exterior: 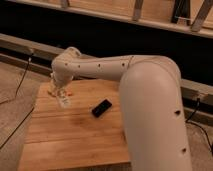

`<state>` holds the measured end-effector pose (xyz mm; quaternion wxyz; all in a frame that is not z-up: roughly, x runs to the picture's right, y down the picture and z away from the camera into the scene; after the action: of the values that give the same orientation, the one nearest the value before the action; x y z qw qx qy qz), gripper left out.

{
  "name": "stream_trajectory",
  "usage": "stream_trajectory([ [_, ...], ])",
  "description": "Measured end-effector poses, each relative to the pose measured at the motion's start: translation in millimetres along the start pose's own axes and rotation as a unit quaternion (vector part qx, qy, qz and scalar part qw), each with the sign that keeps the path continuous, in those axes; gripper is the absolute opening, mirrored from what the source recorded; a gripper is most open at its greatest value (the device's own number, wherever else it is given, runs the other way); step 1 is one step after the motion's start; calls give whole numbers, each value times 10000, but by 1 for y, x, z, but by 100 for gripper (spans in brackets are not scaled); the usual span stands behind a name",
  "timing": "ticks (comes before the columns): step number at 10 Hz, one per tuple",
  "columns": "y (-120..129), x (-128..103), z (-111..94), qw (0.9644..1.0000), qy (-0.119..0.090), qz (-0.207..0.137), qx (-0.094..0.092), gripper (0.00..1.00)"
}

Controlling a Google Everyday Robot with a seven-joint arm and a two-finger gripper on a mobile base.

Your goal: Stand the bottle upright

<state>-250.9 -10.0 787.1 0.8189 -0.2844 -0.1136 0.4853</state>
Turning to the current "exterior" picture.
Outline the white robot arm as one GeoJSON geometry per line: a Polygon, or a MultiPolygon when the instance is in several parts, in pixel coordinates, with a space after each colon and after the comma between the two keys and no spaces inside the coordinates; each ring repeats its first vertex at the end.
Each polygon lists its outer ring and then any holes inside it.
{"type": "Polygon", "coordinates": [[[75,76],[119,83],[119,102],[132,171],[192,171],[181,72],[161,55],[85,58],[69,47],[52,63],[52,93],[75,76]]]}

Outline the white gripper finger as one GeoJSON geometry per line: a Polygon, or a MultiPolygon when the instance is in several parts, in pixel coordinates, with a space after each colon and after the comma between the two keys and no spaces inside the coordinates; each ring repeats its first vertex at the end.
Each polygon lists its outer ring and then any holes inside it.
{"type": "Polygon", "coordinates": [[[49,84],[48,94],[52,97],[55,97],[57,94],[57,87],[53,83],[49,84]]]}
{"type": "Polygon", "coordinates": [[[73,95],[72,92],[65,90],[65,95],[68,97],[71,97],[73,95]]]}

